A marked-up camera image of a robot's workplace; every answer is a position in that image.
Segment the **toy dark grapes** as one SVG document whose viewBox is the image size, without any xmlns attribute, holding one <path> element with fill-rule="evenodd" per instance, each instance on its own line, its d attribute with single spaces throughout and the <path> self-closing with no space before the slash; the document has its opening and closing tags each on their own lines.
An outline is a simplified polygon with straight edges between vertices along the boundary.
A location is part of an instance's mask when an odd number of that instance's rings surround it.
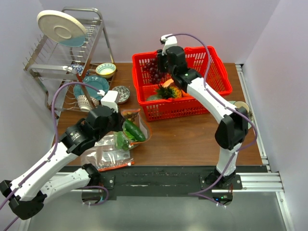
<svg viewBox="0 0 308 231">
<path fill-rule="evenodd" d="M 160 84 L 162 79 L 166 76 L 165 73 L 161 72 L 158 68 L 158 59 L 152 58 L 143 67 L 143 71 L 147 72 L 150 76 L 150 83 Z"/>
</svg>

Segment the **toy cucumber green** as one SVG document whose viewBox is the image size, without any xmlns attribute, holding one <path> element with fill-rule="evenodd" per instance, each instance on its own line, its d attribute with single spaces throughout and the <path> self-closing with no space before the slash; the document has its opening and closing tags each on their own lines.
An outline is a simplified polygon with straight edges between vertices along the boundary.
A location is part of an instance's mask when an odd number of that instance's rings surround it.
<svg viewBox="0 0 308 231">
<path fill-rule="evenodd" d="M 146 141 L 146 137 L 144 133 L 140 130 L 140 128 L 129 120 L 126 120 L 124 123 L 124 133 L 129 139 L 133 141 L 137 142 Z"/>
</svg>

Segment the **toy longan bunch brown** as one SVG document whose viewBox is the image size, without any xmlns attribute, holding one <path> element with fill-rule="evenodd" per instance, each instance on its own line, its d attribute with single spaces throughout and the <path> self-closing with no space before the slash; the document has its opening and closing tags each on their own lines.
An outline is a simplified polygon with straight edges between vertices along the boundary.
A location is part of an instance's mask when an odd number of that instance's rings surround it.
<svg viewBox="0 0 308 231">
<path fill-rule="evenodd" d="M 131 122 L 135 121 L 135 118 L 138 116 L 138 111 L 124 111 L 122 113 L 123 117 Z"/>
</svg>

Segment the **toy napa cabbage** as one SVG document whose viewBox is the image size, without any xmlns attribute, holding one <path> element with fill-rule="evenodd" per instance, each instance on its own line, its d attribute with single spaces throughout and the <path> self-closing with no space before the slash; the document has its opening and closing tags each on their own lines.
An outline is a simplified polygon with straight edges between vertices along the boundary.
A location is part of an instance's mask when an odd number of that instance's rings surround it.
<svg viewBox="0 0 308 231">
<path fill-rule="evenodd" d="M 139 145 L 136 138 L 128 131 L 115 132 L 114 135 L 117 149 L 129 151 Z"/>
</svg>

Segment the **zip bag red zipper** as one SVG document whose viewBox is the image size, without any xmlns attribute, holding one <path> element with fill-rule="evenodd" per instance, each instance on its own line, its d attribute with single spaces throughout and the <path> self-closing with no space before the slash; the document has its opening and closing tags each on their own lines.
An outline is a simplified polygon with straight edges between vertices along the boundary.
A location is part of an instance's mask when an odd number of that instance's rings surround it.
<svg viewBox="0 0 308 231">
<path fill-rule="evenodd" d="M 151 138 L 152 130 L 142 118 L 140 109 L 124 110 L 121 115 L 125 121 L 122 130 L 114 132 L 116 149 L 132 150 Z"/>
</svg>

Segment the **red plastic shopping basket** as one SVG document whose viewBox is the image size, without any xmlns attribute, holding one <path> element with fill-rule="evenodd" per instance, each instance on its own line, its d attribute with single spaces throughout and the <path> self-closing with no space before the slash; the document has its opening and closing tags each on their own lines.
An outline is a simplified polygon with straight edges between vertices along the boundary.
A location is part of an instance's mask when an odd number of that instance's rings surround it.
<svg viewBox="0 0 308 231">
<path fill-rule="evenodd" d="M 225 66 L 215 48 L 208 46 L 208 49 L 211 55 L 211 63 L 206 82 L 219 95 L 229 95 L 232 93 L 232 86 Z M 193 97 L 147 101 L 150 96 L 155 94 L 158 86 L 150 83 L 150 76 L 143 71 L 142 67 L 156 56 L 157 52 L 155 51 L 137 53 L 132 56 L 132 79 L 136 89 L 137 101 L 143 108 L 147 121 L 207 113 L 208 111 Z"/>
</svg>

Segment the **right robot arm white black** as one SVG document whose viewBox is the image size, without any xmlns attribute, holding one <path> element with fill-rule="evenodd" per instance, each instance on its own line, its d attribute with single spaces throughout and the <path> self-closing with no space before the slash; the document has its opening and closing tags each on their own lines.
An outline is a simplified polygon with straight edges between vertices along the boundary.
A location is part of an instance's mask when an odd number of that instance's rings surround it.
<svg viewBox="0 0 308 231">
<path fill-rule="evenodd" d="M 159 71 L 170 74 L 175 85 L 194 97 L 217 121 L 215 140 L 219 158 L 214 172 L 206 178 L 210 183 L 207 188 L 226 189 L 235 175 L 236 158 L 248 134 L 247 110 L 229 103 L 206 83 L 205 77 L 189 68 L 182 47 L 158 50 L 157 59 Z"/>
</svg>

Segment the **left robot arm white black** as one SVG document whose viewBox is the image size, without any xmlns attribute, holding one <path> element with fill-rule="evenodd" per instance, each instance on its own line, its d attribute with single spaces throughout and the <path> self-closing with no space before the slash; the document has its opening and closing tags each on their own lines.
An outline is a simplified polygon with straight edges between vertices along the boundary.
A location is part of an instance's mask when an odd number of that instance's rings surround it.
<svg viewBox="0 0 308 231">
<path fill-rule="evenodd" d="M 109 132 L 122 131 L 124 121 L 117 105 L 99 105 L 86 118 L 68 127 L 53 149 L 27 172 L 12 181 L 1 182 L 0 191 L 12 212 L 26 220 L 64 193 L 84 187 L 96 188 L 101 176 L 92 164 L 84 164 L 61 179 L 52 181 L 51 178 L 69 162 L 94 147 Z"/>
</svg>

